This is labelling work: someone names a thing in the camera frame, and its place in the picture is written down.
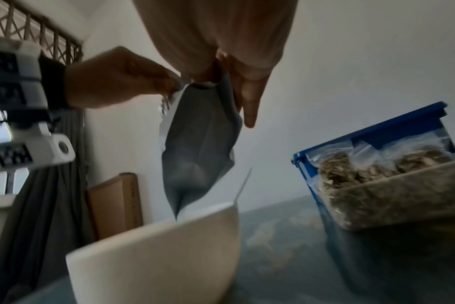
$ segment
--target silver pouch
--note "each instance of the silver pouch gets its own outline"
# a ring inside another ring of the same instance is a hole
[[[217,84],[184,85],[163,100],[161,110],[162,178],[177,217],[234,166],[233,146],[243,121],[226,72]]]

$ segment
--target window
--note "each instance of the window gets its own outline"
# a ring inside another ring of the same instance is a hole
[[[14,1],[0,0],[0,36],[39,43],[47,57],[65,65],[79,61],[83,55],[75,39]],[[6,114],[0,111],[0,121],[4,119]],[[0,143],[10,140],[9,125],[0,122]],[[28,175],[26,168],[12,173],[0,172],[0,195],[18,194]]]

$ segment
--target black sleeve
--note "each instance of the black sleeve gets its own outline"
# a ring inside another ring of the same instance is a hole
[[[66,66],[41,55],[39,57],[42,88],[50,110],[67,109],[68,102],[64,95],[64,72]]]

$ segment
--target curtain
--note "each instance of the curtain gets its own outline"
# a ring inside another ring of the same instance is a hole
[[[84,112],[67,112],[54,131],[69,137],[76,159],[31,172],[16,196],[0,238],[0,303],[66,276],[66,254],[95,241],[85,202]]]

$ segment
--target table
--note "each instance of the table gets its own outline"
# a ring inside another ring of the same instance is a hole
[[[240,227],[222,304],[455,303],[455,219],[349,232],[304,197],[244,213]],[[56,284],[21,303],[75,304],[69,280]]]

